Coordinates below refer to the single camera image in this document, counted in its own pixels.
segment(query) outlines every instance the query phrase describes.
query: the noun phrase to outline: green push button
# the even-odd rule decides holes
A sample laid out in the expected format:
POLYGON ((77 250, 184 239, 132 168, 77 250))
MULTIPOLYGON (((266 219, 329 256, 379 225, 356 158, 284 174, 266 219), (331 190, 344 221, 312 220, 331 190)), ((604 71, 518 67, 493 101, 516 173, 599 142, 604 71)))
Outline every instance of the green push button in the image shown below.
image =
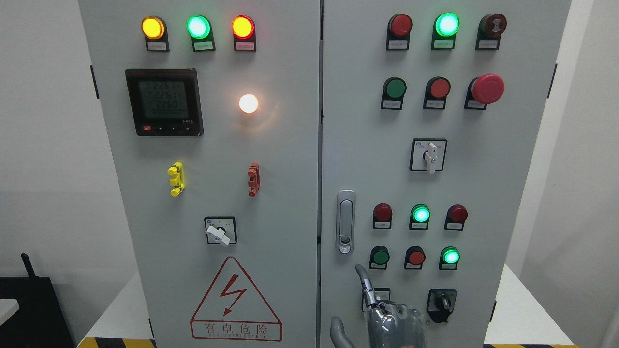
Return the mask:
POLYGON ((398 99, 406 93, 406 82, 399 77, 391 77, 385 81, 384 92, 390 98, 398 99))
POLYGON ((374 254, 374 263, 384 265, 389 262, 389 253, 386 251, 379 251, 374 254))

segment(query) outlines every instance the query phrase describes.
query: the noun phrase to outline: selector switch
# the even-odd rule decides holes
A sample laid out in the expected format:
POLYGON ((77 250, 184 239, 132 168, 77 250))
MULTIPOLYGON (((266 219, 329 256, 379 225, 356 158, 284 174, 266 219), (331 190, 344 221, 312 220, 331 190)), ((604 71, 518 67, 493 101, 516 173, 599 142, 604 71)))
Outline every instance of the selector switch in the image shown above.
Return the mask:
POLYGON ((405 14, 396 14, 387 25, 387 50, 405 51, 409 48, 413 20, 405 14))
POLYGON ((461 231, 464 229, 464 222, 469 217, 469 212, 460 204, 455 204, 447 210, 445 217, 445 229, 461 231))
POLYGON ((493 50, 499 49, 501 43, 501 35, 507 28, 507 19, 502 14, 488 14, 479 22, 477 30, 477 46, 476 50, 493 50))
POLYGON ((464 108, 486 110, 486 106, 497 102, 504 91, 505 82, 499 75, 482 75, 470 82, 464 108))
POLYGON ((411 246, 404 257, 404 269, 421 269, 425 261, 425 253, 421 246, 411 246))
POLYGON ((373 228, 375 230, 391 228, 392 216, 393 211, 390 205, 386 203, 378 204, 374 207, 373 228))
POLYGON ((390 77, 383 84, 381 109, 401 110, 406 93, 406 82, 399 77, 390 77))
POLYGON ((387 269, 389 250, 385 246, 375 246, 370 253, 370 269, 387 269))
POLYGON ((426 310, 435 323, 447 323, 454 312, 457 291, 455 289, 430 289, 426 310))

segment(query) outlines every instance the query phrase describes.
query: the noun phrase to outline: button housing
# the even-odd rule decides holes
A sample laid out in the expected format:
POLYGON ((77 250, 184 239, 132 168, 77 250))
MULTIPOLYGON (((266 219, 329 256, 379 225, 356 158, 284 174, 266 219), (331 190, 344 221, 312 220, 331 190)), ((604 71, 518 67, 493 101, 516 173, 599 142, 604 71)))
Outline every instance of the button housing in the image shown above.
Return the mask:
POLYGON ((412 27, 413 21, 408 15, 393 15, 387 24, 386 49, 388 51, 407 51, 412 27))

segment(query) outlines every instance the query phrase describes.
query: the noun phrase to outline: robotic hand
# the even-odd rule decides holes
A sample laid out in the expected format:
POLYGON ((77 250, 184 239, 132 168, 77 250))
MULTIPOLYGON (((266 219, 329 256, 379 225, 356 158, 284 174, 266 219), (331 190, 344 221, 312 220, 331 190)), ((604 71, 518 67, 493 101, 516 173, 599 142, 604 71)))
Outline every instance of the robotic hand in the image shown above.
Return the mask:
MULTIPOLYGON (((425 333, 419 311, 406 305, 377 300, 368 271, 355 266, 363 287, 371 348, 426 348, 425 333)), ((336 316, 331 318, 331 341, 335 348, 355 348, 344 333, 344 324, 336 316)))

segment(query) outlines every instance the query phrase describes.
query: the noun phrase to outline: green indicator light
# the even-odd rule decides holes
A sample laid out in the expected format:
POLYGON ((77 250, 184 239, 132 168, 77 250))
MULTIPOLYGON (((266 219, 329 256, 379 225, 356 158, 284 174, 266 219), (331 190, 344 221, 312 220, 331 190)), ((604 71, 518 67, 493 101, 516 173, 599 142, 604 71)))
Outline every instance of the green indicator light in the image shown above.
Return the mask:
POLYGON ((430 210, 424 204, 418 204, 413 207, 413 210, 410 212, 410 215, 417 222, 426 222, 430 218, 430 210))
POLYGON ((401 79, 393 79, 387 84, 387 95, 391 98, 399 98, 406 92, 406 84, 401 79))
POLYGON ((374 254, 373 259, 375 264, 384 265, 389 262, 389 253, 387 253, 386 251, 379 251, 374 254))
POLYGON ((443 261, 448 264, 454 264, 460 260, 460 252, 456 248, 450 247, 443 250, 443 261))
POLYGON ((460 28, 460 19, 453 12, 441 14, 436 19, 435 29, 438 35, 442 37, 450 37, 455 35, 460 28))
POLYGON ((193 38, 205 38, 210 34, 210 23, 201 15, 194 15, 187 20, 187 31, 193 38))

